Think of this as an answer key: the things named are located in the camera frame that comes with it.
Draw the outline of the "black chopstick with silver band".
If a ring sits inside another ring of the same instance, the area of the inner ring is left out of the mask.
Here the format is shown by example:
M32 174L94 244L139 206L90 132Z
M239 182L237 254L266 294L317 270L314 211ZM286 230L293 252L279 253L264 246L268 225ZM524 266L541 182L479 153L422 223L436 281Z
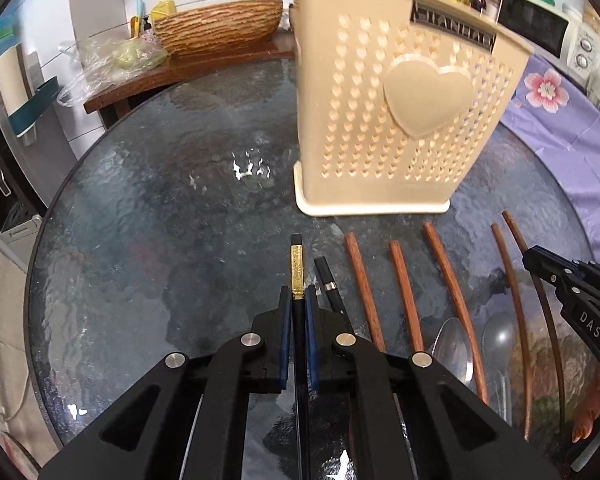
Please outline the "black chopstick with silver band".
M347 309L344 306L338 285L335 281L334 274L332 274L332 270L330 270L327 259L325 257L315 258L314 264L318 278L320 279L324 293L326 294L329 307L332 309L332 312L338 313L342 316L347 325L348 331L353 333L353 327Z

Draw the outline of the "black chopstick with gold band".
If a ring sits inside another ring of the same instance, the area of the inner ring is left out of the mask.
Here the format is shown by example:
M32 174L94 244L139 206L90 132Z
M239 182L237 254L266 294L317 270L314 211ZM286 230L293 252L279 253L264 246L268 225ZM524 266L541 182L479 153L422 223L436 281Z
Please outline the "black chopstick with gold band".
M304 269L302 237L290 237L290 284L292 334L294 335L294 395L296 396L296 430L299 478L311 478L309 450L309 388L306 369L306 302L304 301Z

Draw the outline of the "grey plastic spoon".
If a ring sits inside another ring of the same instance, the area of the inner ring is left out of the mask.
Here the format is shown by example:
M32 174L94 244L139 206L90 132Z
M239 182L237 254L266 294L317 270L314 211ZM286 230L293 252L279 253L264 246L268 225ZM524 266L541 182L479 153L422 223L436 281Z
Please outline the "grey plastic spoon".
M492 368L500 384L500 413L509 425L513 422L512 389L508 367L515 345L513 320L505 312L490 316L482 333L481 347L488 367Z

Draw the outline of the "shiny metal spoon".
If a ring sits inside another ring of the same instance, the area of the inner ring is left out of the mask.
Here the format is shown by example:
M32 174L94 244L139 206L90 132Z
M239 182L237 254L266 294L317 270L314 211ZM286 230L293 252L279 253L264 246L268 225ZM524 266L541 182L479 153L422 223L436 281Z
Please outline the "shiny metal spoon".
M463 323L448 318L430 348L431 355L465 386L474 379L474 356Z

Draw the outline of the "purple floral cloth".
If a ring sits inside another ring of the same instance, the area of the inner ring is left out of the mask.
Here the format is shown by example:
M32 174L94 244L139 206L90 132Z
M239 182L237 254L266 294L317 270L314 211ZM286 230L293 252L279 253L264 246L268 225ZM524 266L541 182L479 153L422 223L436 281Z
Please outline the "purple floral cloth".
M552 64L532 55L501 123L556 178L600 263L600 111Z

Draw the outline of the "beige plastic utensil holder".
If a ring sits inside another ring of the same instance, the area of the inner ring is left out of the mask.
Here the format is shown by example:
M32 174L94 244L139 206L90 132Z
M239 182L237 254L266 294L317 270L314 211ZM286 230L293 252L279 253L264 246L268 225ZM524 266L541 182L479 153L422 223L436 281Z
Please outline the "beige plastic utensil holder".
M313 217L442 214L532 47L454 0L294 0L299 158Z

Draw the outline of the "wooden counter shelf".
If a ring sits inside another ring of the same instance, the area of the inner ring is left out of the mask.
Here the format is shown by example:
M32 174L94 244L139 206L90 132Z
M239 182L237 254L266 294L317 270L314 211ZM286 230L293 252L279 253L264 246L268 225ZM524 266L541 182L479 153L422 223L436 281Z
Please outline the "wooden counter shelf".
M168 58L157 68L148 70L123 84L115 84L96 93L83 104L86 114L99 114L106 129L163 90L183 81L199 78L224 68L252 62L293 58L294 34L279 30L266 41L245 49L205 55Z

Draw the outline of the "white microwave oven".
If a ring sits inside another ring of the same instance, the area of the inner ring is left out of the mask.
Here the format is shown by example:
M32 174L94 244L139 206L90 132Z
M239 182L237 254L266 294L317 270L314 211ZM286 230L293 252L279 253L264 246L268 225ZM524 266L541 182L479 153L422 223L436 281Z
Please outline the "white microwave oven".
M498 24L535 45L564 73L585 84L600 67L600 36L580 18L570 18L540 0L501 0Z

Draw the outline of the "brown woven-pattern basin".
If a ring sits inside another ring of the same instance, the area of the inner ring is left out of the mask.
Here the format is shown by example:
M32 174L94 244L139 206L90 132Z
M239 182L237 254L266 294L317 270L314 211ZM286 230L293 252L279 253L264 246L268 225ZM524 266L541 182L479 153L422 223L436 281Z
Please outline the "brown woven-pattern basin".
M240 0L178 12L152 29L170 55L203 55L271 39L282 14L283 0Z

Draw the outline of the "water dispenser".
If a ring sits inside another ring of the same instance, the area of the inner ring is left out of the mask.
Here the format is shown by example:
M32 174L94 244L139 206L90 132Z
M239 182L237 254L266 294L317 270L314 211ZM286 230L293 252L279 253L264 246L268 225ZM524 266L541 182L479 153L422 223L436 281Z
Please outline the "water dispenser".
M0 239L19 243L38 232L74 157L46 79L21 44L0 55Z

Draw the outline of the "clear plastic bag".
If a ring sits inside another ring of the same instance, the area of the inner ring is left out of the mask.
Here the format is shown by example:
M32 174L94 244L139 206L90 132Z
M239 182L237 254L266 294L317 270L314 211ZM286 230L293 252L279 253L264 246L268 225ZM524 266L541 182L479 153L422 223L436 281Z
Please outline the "clear plastic bag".
M76 44L61 44L61 54L78 66L78 72L61 85L56 102L63 107L83 105L96 94L125 84L169 58L169 53L154 40L88 38Z

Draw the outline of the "yellow soap bottle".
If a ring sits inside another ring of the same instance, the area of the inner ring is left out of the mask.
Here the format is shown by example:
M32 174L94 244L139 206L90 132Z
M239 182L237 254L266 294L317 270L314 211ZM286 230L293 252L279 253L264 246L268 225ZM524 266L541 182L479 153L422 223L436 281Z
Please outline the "yellow soap bottle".
M173 0L158 0L155 6L151 9L149 16L152 24L168 18L176 13L176 4Z

